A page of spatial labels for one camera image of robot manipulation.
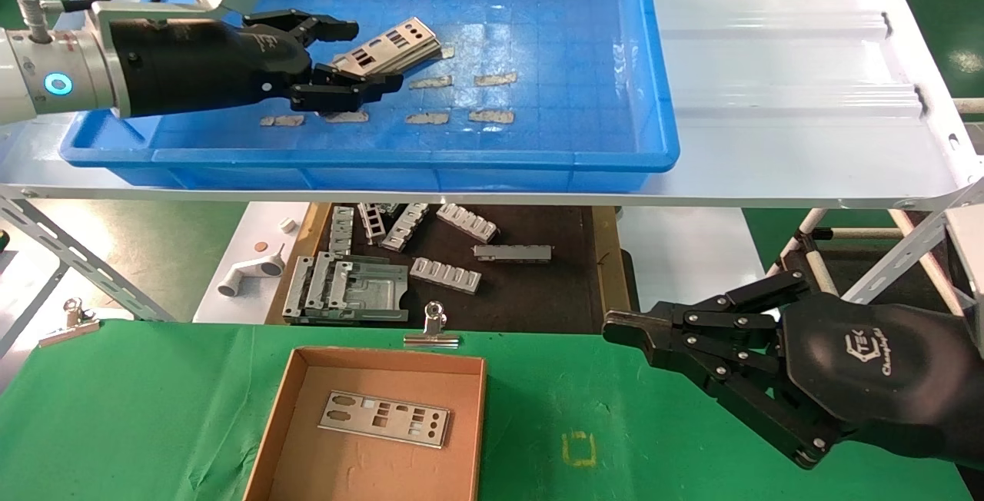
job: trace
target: dark tray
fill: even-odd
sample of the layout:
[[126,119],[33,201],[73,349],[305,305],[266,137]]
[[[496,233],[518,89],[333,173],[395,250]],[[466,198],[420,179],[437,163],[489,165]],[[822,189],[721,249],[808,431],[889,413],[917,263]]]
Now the dark tray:
[[[407,323],[362,322],[341,326],[423,328],[423,306],[428,301],[436,300],[445,307],[449,319],[448,330],[600,333],[604,312],[600,271],[616,270],[615,265],[600,265],[600,260],[605,258],[598,255],[604,255],[609,249],[600,249],[598,245],[618,245],[611,207],[468,207],[498,225],[499,234],[493,238],[493,244],[552,245],[553,260],[539,265],[475,260],[471,248],[478,242],[438,220],[436,211],[439,207],[436,204],[430,206],[429,213],[403,253],[367,245],[362,221],[356,211],[352,254],[386,257],[394,265],[408,267],[415,257],[426,257],[476,270],[482,273],[478,292],[475,295],[464,294],[411,277],[407,294],[400,302],[401,308],[409,312]],[[324,218],[330,211],[323,209],[320,214],[320,218]],[[384,220],[389,229],[396,218],[384,217]],[[595,231],[597,222],[602,222],[601,231]],[[315,227],[319,235],[317,251],[327,249],[329,228],[330,225]],[[292,259],[309,255],[313,253],[298,253],[295,249]],[[620,257],[613,257],[612,262],[615,260],[621,263]],[[604,280],[607,306],[617,303],[618,299],[628,298],[624,270],[621,267],[617,270],[615,276]],[[280,310],[278,303],[282,306],[282,301],[275,301],[275,310]]]

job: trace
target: brown cardboard tray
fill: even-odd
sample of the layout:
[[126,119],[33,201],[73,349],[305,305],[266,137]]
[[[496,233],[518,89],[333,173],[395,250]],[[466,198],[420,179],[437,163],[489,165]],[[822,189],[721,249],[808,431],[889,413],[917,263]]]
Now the brown cardboard tray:
[[[317,427],[331,391],[450,410],[440,449]],[[477,498],[485,360],[299,347],[274,399],[244,501]]]

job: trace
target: green table surface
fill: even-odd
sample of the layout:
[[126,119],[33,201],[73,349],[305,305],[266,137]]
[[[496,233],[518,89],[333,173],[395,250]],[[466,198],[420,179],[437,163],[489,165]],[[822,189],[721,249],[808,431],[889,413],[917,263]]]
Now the green table surface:
[[[109,322],[35,350],[0,396],[0,498],[240,499],[291,348],[401,334]],[[601,337],[465,333],[457,353],[488,361],[482,500],[970,499],[953,465],[866,445],[798,469]]]

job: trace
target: blue plastic bin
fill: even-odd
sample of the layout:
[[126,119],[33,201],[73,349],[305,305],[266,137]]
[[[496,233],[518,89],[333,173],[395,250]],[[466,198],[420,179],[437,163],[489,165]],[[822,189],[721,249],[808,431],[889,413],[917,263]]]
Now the blue plastic bin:
[[[366,105],[366,123],[310,114],[299,127],[261,127],[291,114],[282,99],[125,122],[94,111],[71,127],[62,157],[140,186],[426,192],[632,192],[678,158],[653,0],[261,0],[257,11],[275,8],[359,22],[355,42],[312,46],[324,62],[415,15],[456,55],[407,81],[452,75],[454,85],[405,85]],[[508,71],[516,83],[474,87]],[[470,122],[475,109],[510,110],[514,123]],[[425,111],[449,111],[450,122],[405,123]]]

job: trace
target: robotic arm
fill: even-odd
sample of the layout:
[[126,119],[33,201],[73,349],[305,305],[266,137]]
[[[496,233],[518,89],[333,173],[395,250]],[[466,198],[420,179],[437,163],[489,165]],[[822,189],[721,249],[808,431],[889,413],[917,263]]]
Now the robotic arm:
[[[760,314],[777,307],[778,322]],[[984,360],[959,317],[809,294],[784,273],[696,305],[609,311],[603,333],[689,378],[803,469],[841,441],[984,466]]]
[[[49,31],[74,2],[18,0],[24,31],[0,28],[0,124],[112,108],[137,117],[286,98],[295,111],[354,111],[398,91],[401,75],[358,77],[315,64],[316,41],[351,40],[358,24],[298,10],[253,14],[257,0],[88,0],[85,26]],[[221,21],[243,17],[241,28]]]

